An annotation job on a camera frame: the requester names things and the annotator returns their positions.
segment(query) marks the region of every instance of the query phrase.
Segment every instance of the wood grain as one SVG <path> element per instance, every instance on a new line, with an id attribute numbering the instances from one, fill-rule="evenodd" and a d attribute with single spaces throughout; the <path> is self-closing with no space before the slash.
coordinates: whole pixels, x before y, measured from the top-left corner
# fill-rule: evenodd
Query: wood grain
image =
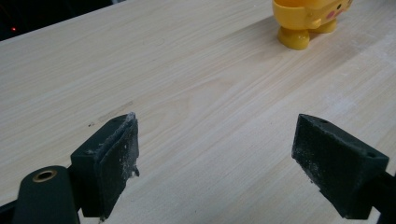
<path id="1" fill-rule="evenodd" d="M 355 1 L 295 51 L 271 1 L 135 0 L 0 42 L 0 204 L 134 111 L 141 176 L 106 223 L 376 223 L 340 218 L 290 152 L 305 113 L 395 173 L 395 27 L 394 1 Z"/>

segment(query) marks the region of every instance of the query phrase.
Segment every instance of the black plastic part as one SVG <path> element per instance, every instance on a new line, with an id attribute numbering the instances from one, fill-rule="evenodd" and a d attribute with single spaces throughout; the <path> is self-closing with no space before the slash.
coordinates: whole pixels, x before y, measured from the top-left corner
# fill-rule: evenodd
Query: black plastic part
<path id="1" fill-rule="evenodd" d="M 67 169 L 49 166 L 26 176 L 12 223 L 79 223 Z"/>
<path id="2" fill-rule="evenodd" d="M 381 213 L 378 224 L 396 223 L 396 177 L 380 175 L 367 185 L 373 206 Z"/>
<path id="3" fill-rule="evenodd" d="M 367 219 L 373 206 L 367 184 L 389 158 L 329 121 L 300 115 L 291 156 L 345 218 Z"/>
<path id="4" fill-rule="evenodd" d="M 8 224 L 11 223 L 12 217 L 14 216 L 15 205 L 17 201 L 6 203 L 0 207 L 0 223 Z"/>
<path id="5" fill-rule="evenodd" d="M 110 120 L 72 155 L 69 168 L 78 183 L 84 217 L 108 218 L 133 173 L 136 159 L 137 120 L 134 113 Z"/>

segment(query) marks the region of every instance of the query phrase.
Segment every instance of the yellow toy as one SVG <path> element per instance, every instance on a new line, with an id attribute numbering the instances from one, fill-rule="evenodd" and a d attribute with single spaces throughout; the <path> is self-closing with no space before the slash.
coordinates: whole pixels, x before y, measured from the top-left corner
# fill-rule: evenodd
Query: yellow toy
<path id="1" fill-rule="evenodd" d="M 332 32 L 336 17 L 351 4 L 352 0 L 273 0 L 274 17 L 280 24 L 277 38 L 288 48 L 306 49 L 309 32 Z"/>

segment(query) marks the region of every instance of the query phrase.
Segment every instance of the wooden table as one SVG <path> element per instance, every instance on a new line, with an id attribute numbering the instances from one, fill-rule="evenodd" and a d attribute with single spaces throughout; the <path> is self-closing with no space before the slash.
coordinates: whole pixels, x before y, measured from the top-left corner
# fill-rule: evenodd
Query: wooden table
<path id="1" fill-rule="evenodd" d="M 269 0 L 136 0 L 1 42 L 0 204 L 134 111 L 141 176 L 106 223 L 360 223 L 290 152 L 305 113 L 382 151 L 395 173 L 396 4 L 356 0 L 302 51 L 277 28 Z"/>

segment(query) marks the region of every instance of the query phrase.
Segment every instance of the clamp screw hole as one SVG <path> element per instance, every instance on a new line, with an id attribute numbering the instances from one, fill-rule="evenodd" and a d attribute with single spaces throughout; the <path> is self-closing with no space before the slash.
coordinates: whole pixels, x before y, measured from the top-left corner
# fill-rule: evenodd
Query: clamp screw hole
<path id="1" fill-rule="evenodd" d="M 52 179 L 53 177 L 55 177 L 57 174 L 56 170 L 46 170 L 46 171 L 42 171 L 38 174 L 36 174 L 33 177 L 33 181 L 36 183 L 41 183 L 41 182 L 45 182 L 47 180 Z"/>

